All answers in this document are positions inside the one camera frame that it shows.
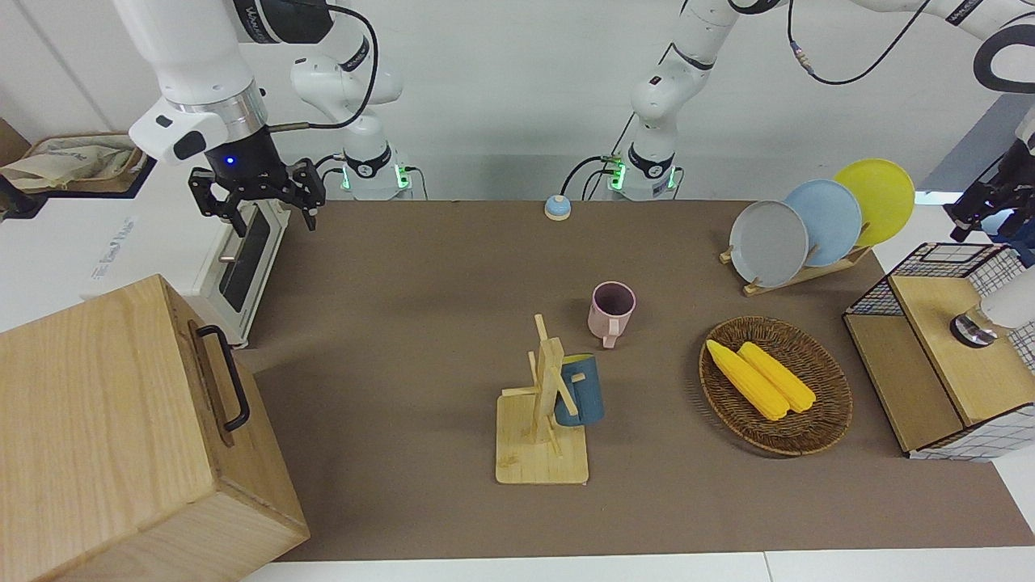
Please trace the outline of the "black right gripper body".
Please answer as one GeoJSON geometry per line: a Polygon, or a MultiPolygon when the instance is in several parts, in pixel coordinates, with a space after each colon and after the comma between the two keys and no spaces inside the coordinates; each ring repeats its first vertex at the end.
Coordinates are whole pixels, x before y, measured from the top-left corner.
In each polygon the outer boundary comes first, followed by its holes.
{"type": "Polygon", "coordinates": [[[221,202],[235,196],[239,187],[247,194],[258,194],[260,182],[269,182],[269,192],[262,199],[277,197],[285,203],[298,200],[297,185],[289,179],[287,166],[269,133],[254,133],[249,137],[221,144],[206,152],[206,159],[215,175],[215,181],[228,195],[221,202]]]}

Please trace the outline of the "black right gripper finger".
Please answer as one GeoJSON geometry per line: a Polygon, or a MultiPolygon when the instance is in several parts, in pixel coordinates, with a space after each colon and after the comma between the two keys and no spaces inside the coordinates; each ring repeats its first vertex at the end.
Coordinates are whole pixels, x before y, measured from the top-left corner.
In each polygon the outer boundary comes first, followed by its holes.
{"type": "Polygon", "coordinates": [[[285,172],[282,202],[299,209],[307,229],[315,231],[319,209],[326,204],[326,190],[317,167],[310,159],[300,159],[285,167],[285,172]]]}
{"type": "Polygon", "coordinates": [[[188,178],[188,186],[193,192],[197,208],[206,217],[218,217],[233,227],[238,237],[247,236],[247,223],[239,210],[243,201],[243,193],[230,188],[228,196],[219,201],[212,194],[212,184],[218,183],[214,171],[204,168],[193,168],[188,178]]]}

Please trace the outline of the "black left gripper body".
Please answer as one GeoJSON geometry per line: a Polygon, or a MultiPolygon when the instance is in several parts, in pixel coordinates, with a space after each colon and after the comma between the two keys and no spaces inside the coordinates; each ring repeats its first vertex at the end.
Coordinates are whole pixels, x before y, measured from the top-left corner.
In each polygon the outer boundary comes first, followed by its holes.
{"type": "Polygon", "coordinates": [[[1001,161],[1001,188],[1013,192],[1034,185],[1034,156],[1027,140],[1017,137],[1001,161]]]}

